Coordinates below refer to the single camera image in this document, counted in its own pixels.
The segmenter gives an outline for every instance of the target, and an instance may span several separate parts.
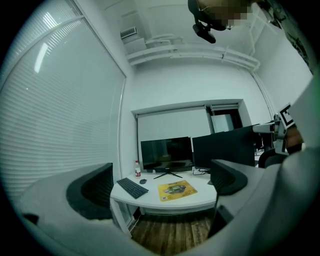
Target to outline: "black monitor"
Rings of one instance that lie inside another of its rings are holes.
[[[211,160],[255,166],[255,147],[251,126],[192,139],[194,166],[211,168]]]
[[[190,137],[141,141],[141,154],[144,170],[187,171],[193,166]]]

